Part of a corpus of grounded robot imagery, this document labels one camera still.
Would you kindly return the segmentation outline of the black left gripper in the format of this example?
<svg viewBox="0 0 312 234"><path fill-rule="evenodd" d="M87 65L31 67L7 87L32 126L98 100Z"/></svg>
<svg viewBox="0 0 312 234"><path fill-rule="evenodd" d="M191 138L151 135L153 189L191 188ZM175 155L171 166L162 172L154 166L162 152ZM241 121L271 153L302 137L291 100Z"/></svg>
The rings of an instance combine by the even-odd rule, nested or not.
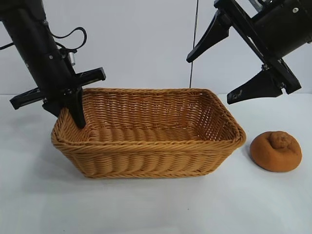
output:
<svg viewBox="0 0 312 234"><path fill-rule="evenodd" d="M37 85L10 100L14 109L43 100L43 109L56 117L66 107L76 126L83 129L82 86L105 80L103 68L75 73L68 50L58 49L46 26L40 23L6 24L6 30Z"/></svg>

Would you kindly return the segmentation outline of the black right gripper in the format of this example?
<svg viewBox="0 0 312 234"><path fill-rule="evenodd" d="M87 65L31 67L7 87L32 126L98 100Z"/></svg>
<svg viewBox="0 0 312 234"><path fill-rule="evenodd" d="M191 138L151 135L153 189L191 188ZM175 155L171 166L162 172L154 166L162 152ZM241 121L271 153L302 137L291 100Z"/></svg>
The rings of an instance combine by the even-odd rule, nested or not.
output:
<svg viewBox="0 0 312 234"><path fill-rule="evenodd" d="M229 36L232 27L263 62L262 71L227 94L227 103L276 98L299 89L299 80L283 57L312 41L312 2L272 0L260 3L262 9L250 17L235 0L216 0L217 12L203 37L187 55L193 62L205 51Z"/></svg>

